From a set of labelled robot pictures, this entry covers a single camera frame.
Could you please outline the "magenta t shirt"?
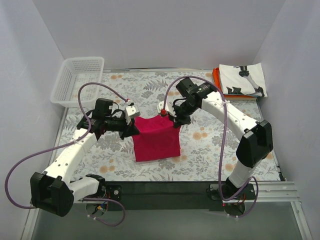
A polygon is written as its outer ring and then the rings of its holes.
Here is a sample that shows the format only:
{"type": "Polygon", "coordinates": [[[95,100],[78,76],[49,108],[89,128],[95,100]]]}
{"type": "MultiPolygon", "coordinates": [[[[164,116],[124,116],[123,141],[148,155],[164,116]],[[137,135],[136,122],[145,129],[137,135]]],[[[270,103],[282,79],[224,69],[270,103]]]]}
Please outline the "magenta t shirt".
{"type": "Polygon", "coordinates": [[[139,134],[132,137],[136,162],[149,162],[181,155],[180,128],[174,128],[168,116],[137,117],[135,126],[139,130],[139,134]]]}

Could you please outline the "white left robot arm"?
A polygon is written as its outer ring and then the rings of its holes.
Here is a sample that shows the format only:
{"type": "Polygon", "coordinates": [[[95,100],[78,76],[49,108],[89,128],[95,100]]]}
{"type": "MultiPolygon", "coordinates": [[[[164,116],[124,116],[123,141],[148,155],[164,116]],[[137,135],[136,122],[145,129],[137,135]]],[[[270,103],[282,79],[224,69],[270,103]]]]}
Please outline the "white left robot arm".
{"type": "Polygon", "coordinates": [[[103,177],[87,174],[76,181],[71,178],[86,153],[105,132],[118,132],[121,139],[140,133],[135,126],[139,108],[130,103],[124,109],[113,110],[113,104],[110,99],[99,98],[94,109],[76,126],[70,145],[42,173],[32,175],[30,187],[34,207],[64,217],[74,202],[85,197],[101,200],[106,196],[103,177]]]}

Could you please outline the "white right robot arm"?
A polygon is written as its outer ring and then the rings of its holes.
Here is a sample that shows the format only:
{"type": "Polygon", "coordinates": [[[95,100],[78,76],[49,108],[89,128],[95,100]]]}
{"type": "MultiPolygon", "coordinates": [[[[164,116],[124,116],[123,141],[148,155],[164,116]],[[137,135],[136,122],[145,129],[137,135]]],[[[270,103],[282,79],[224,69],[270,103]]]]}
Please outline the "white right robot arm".
{"type": "Polygon", "coordinates": [[[162,116],[168,115],[174,128],[191,123],[190,116],[198,109],[206,111],[223,123],[221,148],[225,147],[227,130],[238,138],[237,163],[230,176],[222,182],[222,161],[218,166],[218,190],[223,201],[237,199],[245,192],[246,185],[261,160],[273,150],[272,126],[266,121],[257,121],[234,107],[223,92],[212,82],[193,83],[193,76],[175,79],[169,87],[176,87],[183,98],[180,105],[163,105],[162,116]]]}

